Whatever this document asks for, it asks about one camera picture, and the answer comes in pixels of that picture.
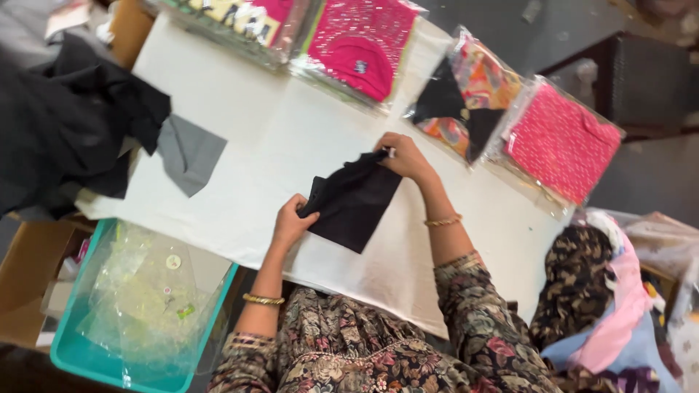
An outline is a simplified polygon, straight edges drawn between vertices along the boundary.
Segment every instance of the hand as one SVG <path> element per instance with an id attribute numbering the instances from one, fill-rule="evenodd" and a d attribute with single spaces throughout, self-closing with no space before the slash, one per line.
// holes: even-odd
<path id="1" fill-rule="evenodd" d="M 425 156 L 412 141 L 412 138 L 395 132 L 387 132 L 376 143 L 374 151 L 381 148 L 394 148 L 395 157 L 386 158 L 381 164 L 406 178 L 411 178 L 416 182 L 435 174 L 432 166 L 427 162 Z"/>
<path id="2" fill-rule="evenodd" d="M 304 207 L 307 202 L 308 200 L 301 194 L 296 194 L 279 209 L 270 248 L 279 247 L 288 251 L 303 236 L 303 232 L 318 221 L 320 217 L 318 212 L 306 218 L 299 218 L 296 214 L 296 211 Z"/>

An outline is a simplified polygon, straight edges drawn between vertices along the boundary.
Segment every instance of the floral print kurta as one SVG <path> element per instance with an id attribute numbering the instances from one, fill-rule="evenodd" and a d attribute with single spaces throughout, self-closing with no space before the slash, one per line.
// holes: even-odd
<path id="1" fill-rule="evenodd" d="M 225 392 L 560 392 L 473 252 L 435 268 L 456 356 L 413 324 L 346 296 L 297 288 L 276 339 L 231 334 L 209 385 Z"/>

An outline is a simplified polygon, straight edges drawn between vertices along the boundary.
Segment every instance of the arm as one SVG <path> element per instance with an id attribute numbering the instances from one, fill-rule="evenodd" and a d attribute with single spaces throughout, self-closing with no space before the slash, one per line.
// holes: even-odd
<path id="1" fill-rule="evenodd" d="M 410 137 L 386 133 L 377 144 L 381 147 L 396 149 L 395 158 L 383 164 L 417 183 L 428 220 L 456 217 L 441 179 Z M 486 382 L 480 383 L 503 391 L 538 386 L 544 392 L 557 392 L 529 339 L 514 327 L 507 304 L 491 283 L 463 225 L 430 227 L 429 234 L 439 307 L 458 358 L 485 377 Z"/>
<path id="2" fill-rule="evenodd" d="M 319 217 L 319 213 L 314 213 L 298 218 L 296 211 L 306 202 L 296 194 L 279 210 L 272 243 L 250 294 L 269 298 L 282 296 L 282 269 L 287 253 Z M 224 360 L 214 372 L 208 387 L 210 392 L 271 393 L 277 389 L 273 372 L 278 320 L 279 306 L 245 304 L 224 345 Z"/>

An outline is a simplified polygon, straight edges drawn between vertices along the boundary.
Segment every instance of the white tablecloth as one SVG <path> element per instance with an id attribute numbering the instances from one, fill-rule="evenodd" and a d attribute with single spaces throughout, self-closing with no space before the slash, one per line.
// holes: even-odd
<path id="1" fill-rule="evenodd" d="M 531 319 L 543 263 L 565 221 L 556 221 L 484 169 L 462 160 L 399 117 L 440 61 L 449 36 L 422 22 L 391 115 L 369 115 L 289 76 L 274 76 L 160 15 L 134 73 L 172 96 L 173 112 L 229 142 L 208 185 L 187 198 L 159 155 L 139 153 L 126 199 L 81 194 L 90 218 L 119 217 L 257 269 L 279 207 L 308 195 L 314 176 L 372 149 L 385 131 L 413 137 L 442 177 L 499 292 Z M 285 277 L 379 306 L 446 336 L 437 306 L 422 199 L 404 179 L 361 255 L 307 234 Z"/>

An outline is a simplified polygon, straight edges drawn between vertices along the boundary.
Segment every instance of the sleeve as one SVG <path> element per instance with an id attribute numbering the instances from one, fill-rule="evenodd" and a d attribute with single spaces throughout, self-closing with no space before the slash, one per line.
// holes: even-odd
<path id="1" fill-rule="evenodd" d="M 224 359 L 213 373 L 209 393 L 272 393 L 277 346 L 274 338 L 231 333 L 223 349 Z"/>
<path id="2" fill-rule="evenodd" d="M 560 392 L 548 368 L 512 322 L 477 251 L 436 267 L 439 307 L 457 357 L 478 384 L 504 392 Z"/>

